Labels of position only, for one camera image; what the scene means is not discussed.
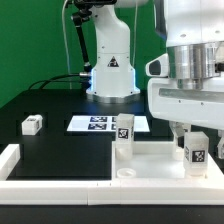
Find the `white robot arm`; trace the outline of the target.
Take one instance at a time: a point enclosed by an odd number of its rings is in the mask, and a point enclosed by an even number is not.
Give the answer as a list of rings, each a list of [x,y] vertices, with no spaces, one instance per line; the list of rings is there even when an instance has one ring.
[[[148,105],[155,118],[216,129],[217,156],[224,159],[224,0],[152,0],[153,32],[163,43],[155,61],[145,65]],[[114,8],[92,9],[97,63],[91,71],[89,97],[122,102],[136,95],[129,63],[129,29]]]

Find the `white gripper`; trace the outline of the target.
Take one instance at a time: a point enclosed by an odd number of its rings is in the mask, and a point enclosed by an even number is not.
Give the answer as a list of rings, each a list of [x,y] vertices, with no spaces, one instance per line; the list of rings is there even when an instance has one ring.
[[[154,118],[168,120],[178,147],[184,147],[183,124],[218,130],[218,158],[224,159],[224,72],[220,77],[206,79],[202,90],[181,90],[168,78],[168,54],[148,62],[146,74],[148,106]]]

